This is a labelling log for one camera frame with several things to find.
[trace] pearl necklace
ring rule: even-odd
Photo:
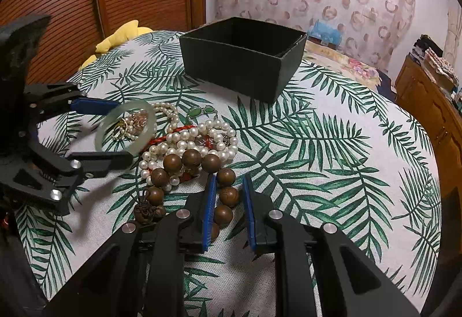
[[[237,146],[239,140],[236,137],[236,131],[228,123],[222,122],[219,119],[206,120],[204,123],[199,123],[197,127],[180,130],[178,127],[180,118],[175,105],[166,102],[156,102],[151,105],[156,113],[161,112],[165,114],[170,119],[170,123],[166,129],[167,135],[165,136],[165,141],[158,145],[151,145],[149,150],[143,152],[141,155],[142,160],[138,166],[141,169],[140,175],[143,179],[146,179],[147,185],[153,185],[151,172],[159,167],[156,161],[166,155],[175,153],[181,158],[187,149],[195,149],[200,153],[202,158],[208,154],[215,154],[220,158],[222,163],[225,163],[232,162],[239,151],[239,147]],[[126,123],[126,132],[128,133],[126,137],[135,140],[136,135],[143,130],[143,126],[146,123],[146,111],[140,110],[139,112],[130,114],[123,120]],[[162,189],[165,192],[170,192],[172,186],[179,185],[180,178],[185,172],[190,176],[199,174],[199,170],[191,170],[183,166],[179,172],[170,176],[169,183]]]
[[[176,124],[180,121],[178,116],[178,109],[175,105],[168,102],[156,102],[151,104],[154,109],[154,112],[157,114],[161,112],[165,114],[168,119],[170,119],[170,126],[176,128]],[[125,136],[129,140],[136,140],[137,135],[141,133],[143,127],[147,121],[147,112],[146,110],[140,110],[129,114],[127,117],[119,120],[119,123],[116,124],[112,136],[114,139],[120,139]],[[157,132],[157,124],[154,126],[154,133]]]

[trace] folded clothes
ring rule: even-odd
[[[459,78],[457,77],[456,72],[452,68],[451,64],[446,60],[446,58],[438,57],[438,55],[431,48],[428,48],[425,51],[425,60],[433,67],[436,72],[445,75],[456,87],[459,86]]]

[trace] open cardboard box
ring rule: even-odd
[[[239,17],[180,36],[188,75],[269,104],[299,67],[305,42],[305,32]]]

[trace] table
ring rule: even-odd
[[[174,102],[182,119],[191,106],[212,105],[237,130],[240,150],[231,167],[238,176],[252,172],[257,191],[303,223],[337,223],[420,310],[441,229],[437,166],[422,126],[368,88],[308,61],[273,106],[196,81],[183,72],[179,35],[137,37],[70,80],[91,97]],[[226,78],[230,71],[217,65],[216,73]],[[43,123],[39,137],[56,152],[91,151],[100,119],[64,114]],[[130,217],[137,172],[86,180],[66,217],[28,206],[18,211],[27,256],[48,298]],[[166,195],[167,209],[181,207],[204,184],[205,175],[182,183]],[[212,248],[189,258],[190,315],[274,315],[272,255],[254,260],[243,226],[240,204]]]

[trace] metal screw cap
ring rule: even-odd
[[[50,196],[53,200],[60,201],[62,199],[62,193],[60,190],[51,190]]]
[[[188,218],[190,215],[191,213],[187,209],[180,209],[176,211],[176,216],[182,220]]]
[[[273,218],[274,220],[280,220],[283,216],[282,212],[280,210],[271,210],[268,215],[270,218]]]
[[[328,234],[335,234],[337,232],[337,226],[334,225],[333,223],[326,223],[323,226],[323,230],[327,232]]]
[[[125,234],[131,234],[136,230],[136,225],[132,222],[127,222],[122,225],[122,232]]]

